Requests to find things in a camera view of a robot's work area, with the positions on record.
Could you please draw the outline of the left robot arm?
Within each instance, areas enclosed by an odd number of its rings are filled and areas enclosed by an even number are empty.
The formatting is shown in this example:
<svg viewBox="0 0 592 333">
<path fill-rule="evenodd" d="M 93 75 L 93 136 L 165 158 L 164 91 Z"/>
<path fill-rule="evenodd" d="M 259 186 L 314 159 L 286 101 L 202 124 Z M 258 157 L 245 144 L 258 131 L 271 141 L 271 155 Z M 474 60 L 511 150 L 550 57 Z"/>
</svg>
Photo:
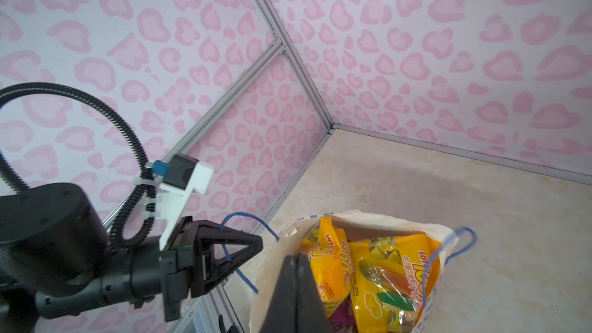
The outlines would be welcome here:
<svg viewBox="0 0 592 333">
<path fill-rule="evenodd" d="M 1 330 L 156 297 L 174 322 L 186 298 L 208 294 L 261 252 L 254 234 L 186 216 L 171 234 L 121 251 L 81 187 L 54 183 L 1 198 Z"/>
</svg>

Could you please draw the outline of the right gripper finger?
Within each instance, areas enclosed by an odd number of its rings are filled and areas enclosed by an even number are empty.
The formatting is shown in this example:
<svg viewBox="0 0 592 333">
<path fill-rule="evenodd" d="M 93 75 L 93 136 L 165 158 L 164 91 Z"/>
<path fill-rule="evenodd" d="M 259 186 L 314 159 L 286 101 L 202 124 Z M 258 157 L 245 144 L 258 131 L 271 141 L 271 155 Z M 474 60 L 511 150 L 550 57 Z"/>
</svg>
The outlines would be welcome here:
<svg viewBox="0 0 592 333">
<path fill-rule="evenodd" d="M 296 313 L 297 333 L 331 333 L 331 324 L 317 290 L 311 263 L 304 254 L 296 257 Z"/>
</svg>

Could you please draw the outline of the purple grape candy bag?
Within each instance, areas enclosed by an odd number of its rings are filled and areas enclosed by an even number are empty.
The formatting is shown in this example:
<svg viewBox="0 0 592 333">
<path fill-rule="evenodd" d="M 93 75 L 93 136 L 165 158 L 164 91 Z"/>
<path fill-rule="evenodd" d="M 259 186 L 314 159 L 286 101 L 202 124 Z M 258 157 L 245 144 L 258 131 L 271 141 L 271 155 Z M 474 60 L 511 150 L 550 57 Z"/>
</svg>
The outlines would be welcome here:
<svg viewBox="0 0 592 333">
<path fill-rule="evenodd" d="M 356 320 L 351 303 L 347 298 L 330 317 L 331 328 L 334 333 L 356 333 Z"/>
</svg>

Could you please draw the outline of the yellow candy bag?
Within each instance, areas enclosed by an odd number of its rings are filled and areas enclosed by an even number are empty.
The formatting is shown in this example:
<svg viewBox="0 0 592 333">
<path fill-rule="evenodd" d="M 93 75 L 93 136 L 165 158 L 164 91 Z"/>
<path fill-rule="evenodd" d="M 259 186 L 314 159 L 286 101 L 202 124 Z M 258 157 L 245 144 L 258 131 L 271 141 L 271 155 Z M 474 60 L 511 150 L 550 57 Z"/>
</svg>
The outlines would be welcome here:
<svg viewBox="0 0 592 333">
<path fill-rule="evenodd" d="M 346 233 L 322 217 L 302 241 L 299 251 L 310 260 L 316 288 L 330 318 L 352 289 L 354 275 Z"/>
<path fill-rule="evenodd" d="M 439 276 L 431 261 L 442 242 L 422 232 L 346 231 L 353 261 L 350 293 L 359 332 L 412 332 Z"/>
</svg>

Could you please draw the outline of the white paper bag blue handles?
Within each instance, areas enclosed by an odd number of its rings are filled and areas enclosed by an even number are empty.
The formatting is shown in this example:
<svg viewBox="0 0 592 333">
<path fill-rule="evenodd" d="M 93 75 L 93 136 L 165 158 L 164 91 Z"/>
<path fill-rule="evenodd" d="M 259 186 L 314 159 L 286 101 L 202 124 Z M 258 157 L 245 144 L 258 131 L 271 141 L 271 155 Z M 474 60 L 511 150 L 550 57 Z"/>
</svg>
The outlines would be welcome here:
<svg viewBox="0 0 592 333">
<path fill-rule="evenodd" d="M 273 234 L 250 283 L 253 332 L 421 332 L 437 283 L 473 230 L 361 211 L 296 220 Z"/>
</svg>

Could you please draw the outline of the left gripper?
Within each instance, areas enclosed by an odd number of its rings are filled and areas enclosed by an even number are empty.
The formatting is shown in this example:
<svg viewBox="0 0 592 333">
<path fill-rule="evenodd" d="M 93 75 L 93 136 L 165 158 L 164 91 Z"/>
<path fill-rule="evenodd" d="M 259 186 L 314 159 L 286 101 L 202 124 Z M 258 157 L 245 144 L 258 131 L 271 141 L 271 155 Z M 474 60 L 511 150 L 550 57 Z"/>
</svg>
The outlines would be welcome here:
<svg viewBox="0 0 592 333">
<path fill-rule="evenodd" d="M 209 220 L 182 217 L 160 252 L 160 285 L 165 322 L 182 316 L 181 302 L 210 293 L 263 250 L 260 236 Z M 260 333 L 294 333 L 297 322 L 297 257 L 282 263 Z"/>
</svg>

